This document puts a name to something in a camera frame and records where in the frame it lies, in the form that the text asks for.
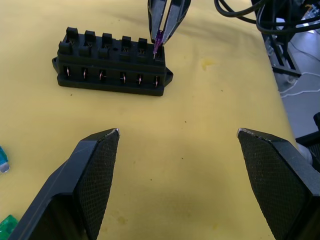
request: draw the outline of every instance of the purple fuse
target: purple fuse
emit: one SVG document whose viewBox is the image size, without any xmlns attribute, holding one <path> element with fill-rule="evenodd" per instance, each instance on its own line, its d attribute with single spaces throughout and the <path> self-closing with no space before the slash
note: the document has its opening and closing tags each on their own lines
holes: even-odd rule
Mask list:
<svg viewBox="0 0 320 240">
<path fill-rule="evenodd" d="M 162 44 L 162 39 L 164 37 L 164 33 L 163 31 L 159 30 L 156 34 L 155 37 L 155 43 L 154 43 L 154 49 L 153 49 L 153 59 L 156 57 L 158 48 L 161 46 Z"/>
</svg>

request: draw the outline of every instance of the black fuse box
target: black fuse box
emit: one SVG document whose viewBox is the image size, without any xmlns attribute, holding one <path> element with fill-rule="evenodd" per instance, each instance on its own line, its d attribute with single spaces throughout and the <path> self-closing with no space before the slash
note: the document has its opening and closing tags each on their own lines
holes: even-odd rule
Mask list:
<svg viewBox="0 0 320 240">
<path fill-rule="evenodd" d="M 153 49 L 144 38 L 116 40 L 109 33 L 79 34 L 68 27 L 52 64 L 60 86 L 162 96 L 173 73 L 166 68 L 164 47 L 155 57 Z"/>
</svg>

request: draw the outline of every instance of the green object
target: green object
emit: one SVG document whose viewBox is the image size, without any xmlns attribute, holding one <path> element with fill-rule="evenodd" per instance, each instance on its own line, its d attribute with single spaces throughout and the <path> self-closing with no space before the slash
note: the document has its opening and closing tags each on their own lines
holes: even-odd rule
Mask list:
<svg viewBox="0 0 320 240">
<path fill-rule="evenodd" d="M 18 221 L 9 215 L 0 223 L 0 240 L 7 240 L 17 226 Z"/>
</svg>

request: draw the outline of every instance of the yellow table surface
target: yellow table surface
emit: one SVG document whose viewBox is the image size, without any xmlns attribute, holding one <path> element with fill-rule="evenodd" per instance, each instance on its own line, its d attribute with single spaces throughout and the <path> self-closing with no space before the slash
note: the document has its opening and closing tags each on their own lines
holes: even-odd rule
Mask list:
<svg viewBox="0 0 320 240">
<path fill-rule="evenodd" d="M 119 128 L 99 240 L 274 239 L 236 133 L 294 137 L 255 25 L 192 1 L 165 45 L 173 81 L 155 97 L 61 87 L 51 63 L 68 26 L 150 39 L 147 0 L 3 0 L 0 23 L 0 145 L 11 167 L 0 219 L 20 219 L 80 139 Z"/>
</svg>

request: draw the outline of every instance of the gray floor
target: gray floor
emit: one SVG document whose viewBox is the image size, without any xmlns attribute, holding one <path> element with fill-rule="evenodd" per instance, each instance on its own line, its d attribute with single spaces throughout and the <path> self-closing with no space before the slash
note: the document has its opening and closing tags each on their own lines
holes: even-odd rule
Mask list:
<svg viewBox="0 0 320 240">
<path fill-rule="evenodd" d="M 294 46 L 320 59 L 320 34 L 303 32 L 296 34 L 291 42 Z M 288 76 L 275 73 L 275 79 L 279 92 L 282 93 L 283 104 L 294 136 L 296 138 L 318 131 L 313 116 L 320 112 L 320 61 L 296 50 L 290 43 L 289 49 L 301 71 L 301 73 L 314 73 L 319 76 L 303 74 L 295 86 L 288 90 L 293 84 L 288 83 Z"/>
</svg>

